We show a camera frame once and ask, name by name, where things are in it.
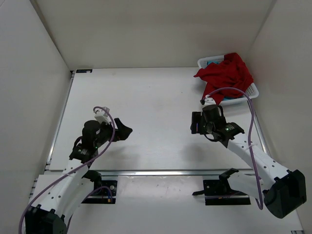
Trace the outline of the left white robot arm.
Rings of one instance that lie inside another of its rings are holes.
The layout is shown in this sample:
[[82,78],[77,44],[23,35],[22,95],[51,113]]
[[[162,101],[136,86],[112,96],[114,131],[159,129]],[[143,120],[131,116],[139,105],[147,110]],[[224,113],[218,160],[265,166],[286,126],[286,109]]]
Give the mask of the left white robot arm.
[[88,195],[97,195],[102,190],[100,174],[90,170],[94,158],[99,155],[99,148],[103,144],[126,140],[132,131],[119,118],[114,122],[85,122],[60,178],[44,191],[45,196],[37,205],[32,204],[26,209],[25,232],[67,233],[76,208]]

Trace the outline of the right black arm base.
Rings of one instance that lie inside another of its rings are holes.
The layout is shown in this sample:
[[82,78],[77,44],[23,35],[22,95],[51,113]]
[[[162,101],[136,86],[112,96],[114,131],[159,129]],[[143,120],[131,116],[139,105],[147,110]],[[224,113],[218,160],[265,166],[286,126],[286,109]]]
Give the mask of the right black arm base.
[[192,196],[204,195],[206,206],[251,205],[248,195],[233,190],[228,179],[239,170],[231,168],[218,176],[218,179],[204,179],[203,189],[192,193]]

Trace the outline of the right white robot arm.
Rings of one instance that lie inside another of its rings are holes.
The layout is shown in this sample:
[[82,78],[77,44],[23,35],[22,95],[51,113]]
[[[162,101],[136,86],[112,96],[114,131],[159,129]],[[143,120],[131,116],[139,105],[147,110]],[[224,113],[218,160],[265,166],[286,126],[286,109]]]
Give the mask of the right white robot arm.
[[194,195],[218,199],[243,193],[257,199],[280,219],[307,201],[305,176],[299,170],[291,171],[279,164],[252,144],[239,125],[226,121],[221,106],[208,105],[200,112],[193,112],[190,129],[192,134],[212,135],[211,142],[220,142],[254,170],[250,176],[230,168],[213,185]]

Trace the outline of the red t shirt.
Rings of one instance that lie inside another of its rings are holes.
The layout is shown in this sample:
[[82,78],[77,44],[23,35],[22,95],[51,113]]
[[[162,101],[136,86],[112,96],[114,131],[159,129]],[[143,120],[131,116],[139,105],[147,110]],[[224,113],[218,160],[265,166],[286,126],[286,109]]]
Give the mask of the red t shirt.
[[194,77],[206,82],[203,98],[211,92],[223,88],[211,95],[216,104],[220,104],[225,98],[242,97],[243,94],[233,88],[246,92],[254,82],[245,62],[237,53],[225,54],[221,63],[212,62],[206,68],[200,68]]

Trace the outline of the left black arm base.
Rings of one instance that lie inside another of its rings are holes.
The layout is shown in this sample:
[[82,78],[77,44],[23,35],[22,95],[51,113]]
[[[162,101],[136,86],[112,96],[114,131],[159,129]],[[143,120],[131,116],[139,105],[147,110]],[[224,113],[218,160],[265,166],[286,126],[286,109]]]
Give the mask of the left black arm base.
[[115,204],[117,197],[117,180],[107,179],[96,171],[88,171],[83,178],[93,184],[92,192],[83,200],[82,204]]

